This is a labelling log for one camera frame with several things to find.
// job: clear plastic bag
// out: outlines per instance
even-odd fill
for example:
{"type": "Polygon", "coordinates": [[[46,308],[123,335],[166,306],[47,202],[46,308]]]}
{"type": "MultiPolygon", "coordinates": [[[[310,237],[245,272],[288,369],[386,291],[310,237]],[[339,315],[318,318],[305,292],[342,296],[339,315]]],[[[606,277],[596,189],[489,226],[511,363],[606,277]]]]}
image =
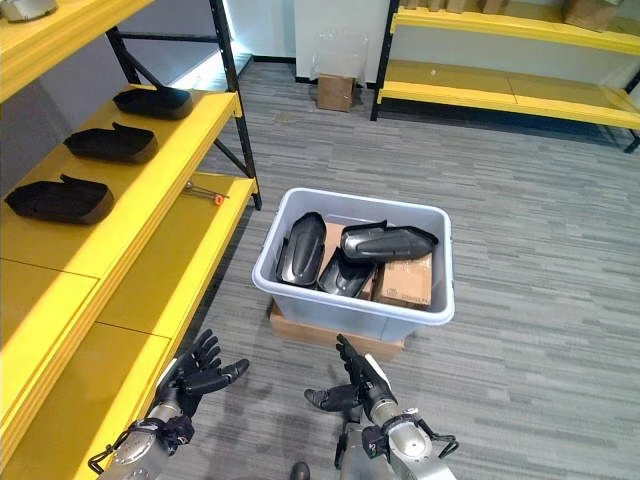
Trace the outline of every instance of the clear plastic bag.
{"type": "Polygon", "coordinates": [[[316,36],[310,79],[320,74],[352,77],[364,82],[369,39],[364,33],[328,30],[316,36]]]}

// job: metal rod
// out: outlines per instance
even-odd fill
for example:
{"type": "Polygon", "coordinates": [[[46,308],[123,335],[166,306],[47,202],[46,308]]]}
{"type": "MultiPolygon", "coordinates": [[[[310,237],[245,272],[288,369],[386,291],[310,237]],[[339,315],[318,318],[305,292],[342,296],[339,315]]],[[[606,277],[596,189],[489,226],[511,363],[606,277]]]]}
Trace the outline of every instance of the metal rod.
{"type": "Polygon", "coordinates": [[[120,38],[132,40],[166,40],[171,42],[218,43],[213,35],[193,35],[182,33],[152,33],[152,32],[120,32],[120,38]]]}
{"type": "Polygon", "coordinates": [[[249,175],[249,170],[247,170],[247,167],[244,166],[244,164],[240,161],[240,159],[236,157],[235,154],[231,150],[229,150],[229,148],[224,143],[222,143],[222,141],[216,138],[213,141],[213,143],[216,147],[220,149],[222,153],[224,153],[227,156],[229,160],[233,162],[233,164],[236,167],[240,169],[242,173],[244,173],[247,177],[251,176],[249,175]]]}
{"type": "Polygon", "coordinates": [[[227,23],[227,16],[224,11],[224,4],[222,0],[209,0],[209,5],[211,7],[211,14],[213,15],[213,24],[216,29],[218,45],[220,46],[220,55],[222,56],[224,73],[227,77],[227,91],[236,92],[238,94],[238,100],[240,101],[240,107],[242,108],[242,116],[236,117],[236,127],[238,129],[238,136],[240,137],[240,144],[242,145],[242,154],[244,156],[248,176],[256,181],[258,193],[253,194],[253,201],[256,209],[260,210],[262,208],[262,198],[260,196],[260,186],[258,185],[258,178],[256,176],[256,167],[253,163],[253,152],[251,151],[251,142],[249,140],[249,132],[247,130],[247,122],[245,120],[242,95],[240,95],[238,74],[233,60],[233,52],[231,51],[229,24],[227,23]]]}
{"type": "Polygon", "coordinates": [[[387,65],[389,64],[389,53],[391,52],[391,42],[393,34],[391,33],[391,22],[393,16],[398,11],[399,0],[389,0],[389,12],[387,13],[387,24],[384,30],[384,40],[382,41],[382,50],[380,52],[380,63],[378,64],[378,77],[376,78],[376,90],[373,96],[373,106],[371,107],[371,121],[378,119],[378,94],[380,89],[384,87],[384,77],[387,73],[387,65]]]}
{"type": "Polygon", "coordinates": [[[127,47],[124,45],[122,38],[120,38],[120,32],[118,31],[118,27],[112,27],[106,32],[107,39],[111,44],[111,48],[113,49],[113,53],[116,55],[116,59],[120,64],[120,68],[124,73],[124,76],[127,77],[127,82],[129,83],[142,83],[140,82],[140,77],[138,77],[138,72],[136,72],[135,67],[129,62],[129,59],[124,54],[127,51],[127,47]]]}
{"type": "Polygon", "coordinates": [[[633,135],[633,142],[629,144],[627,148],[624,149],[624,153],[633,153],[640,146],[640,136],[635,132],[635,130],[629,130],[631,135],[633,135]]]}
{"type": "Polygon", "coordinates": [[[158,80],[153,75],[153,73],[147,70],[145,66],[142,65],[136,57],[131,55],[131,52],[129,52],[128,50],[124,50],[122,54],[127,58],[127,60],[129,60],[129,62],[131,62],[131,64],[136,68],[137,71],[139,71],[147,80],[149,80],[153,84],[154,87],[156,87],[157,89],[164,88],[164,85],[162,85],[162,82],[158,80]]]}

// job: white plastic bin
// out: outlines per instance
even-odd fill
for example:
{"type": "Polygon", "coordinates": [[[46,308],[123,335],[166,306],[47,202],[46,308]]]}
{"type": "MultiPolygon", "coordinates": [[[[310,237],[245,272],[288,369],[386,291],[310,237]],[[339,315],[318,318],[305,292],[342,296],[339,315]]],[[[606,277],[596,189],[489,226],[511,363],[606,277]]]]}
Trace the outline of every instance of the white plastic bin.
{"type": "Polygon", "coordinates": [[[451,221],[443,210],[435,207],[294,188],[280,202],[252,278],[260,290],[273,295],[282,314],[290,321],[385,342],[397,341],[421,326],[442,325],[453,318],[451,221]],[[320,213],[326,222],[355,225],[386,219],[390,225],[413,225],[436,235],[439,243],[433,253],[433,290],[427,310],[340,297],[279,283],[276,265],[282,240],[289,235],[293,223],[310,211],[320,213]]]}

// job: black metal shelf frame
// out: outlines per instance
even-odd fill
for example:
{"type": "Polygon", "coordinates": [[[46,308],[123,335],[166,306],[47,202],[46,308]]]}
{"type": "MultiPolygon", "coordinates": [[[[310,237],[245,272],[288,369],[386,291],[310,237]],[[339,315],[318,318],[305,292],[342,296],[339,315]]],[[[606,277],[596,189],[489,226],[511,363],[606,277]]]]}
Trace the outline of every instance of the black metal shelf frame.
{"type": "Polygon", "coordinates": [[[211,15],[213,16],[213,25],[216,35],[191,35],[191,34],[164,34],[164,33],[143,33],[143,32],[121,32],[118,27],[112,27],[106,32],[107,39],[111,44],[111,48],[116,55],[116,59],[124,72],[129,83],[140,84],[141,73],[154,86],[162,87],[162,83],[147,70],[128,50],[124,43],[124,39],[131,40],[166,40],[174,42],[195,42],[195,43],[217,43],[222,56],[222,64],[224,65],[224,73],[227,78],[227,91],[238,94],[240,107],[242,108],[242,116],[236,117],[236,128],[240,137],[240,145],[242,146],[242,155],[244,162],[240,160],[222,141],[216,139],[214,144],[220,149],[231,162],[247,177],[256,181],[257,193],[253,194],[253,202],[257,210],[262,209],[262,197],[260,195],[260,186],[256,176],[256,167],[253,161],[253,152],[251,151],[251,142],[249,140],[249,131],[247,130],[247,122],[245,119],[245,110],[242,103],[242,95],[240,94],[240,84],[238,81],[238,73],[233,60],[233,52],[231,51],[231,38],[229,33],[229,24],[227,15],[224,10],[222,0],[209,0],[211,15]]]}

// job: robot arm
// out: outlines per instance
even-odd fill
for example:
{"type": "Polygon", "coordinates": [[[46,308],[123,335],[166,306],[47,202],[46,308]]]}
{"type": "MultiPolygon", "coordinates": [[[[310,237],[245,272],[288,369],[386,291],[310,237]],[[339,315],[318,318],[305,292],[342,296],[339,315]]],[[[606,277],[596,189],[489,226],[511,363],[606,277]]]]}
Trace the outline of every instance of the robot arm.
{"type": "Polygon", "coordinates": [[[171,362],[146,417],[131,424],[113,446],[89,460],[89,468],[100,475],[99,480],[153,480],[178,447],[191,441],[191,417],[202,396],[231,385],[249,368],[246,359],[219,368],[217,343],[217,337],[206,330],[171,362]],[[99,463],[111,454],[113,462],[105,471],[99,463]]]}
{"type": "Polygon", "coordinates": [[[345,362],[351,385],[329,390],[307,390],[305,397],[325,411],[347,411],[359,405],[373,426],[362,431],[362,446],[370,459],[384,456],[402,480],[455,480],[441,461],[459,446],[453,435],[433,432],[415,409],[402,411],[389,381],[370,355],[362,356],[338,335],[337,350],[345,362]],[[433,442],[446,442],[439,454],[433,442]]]}

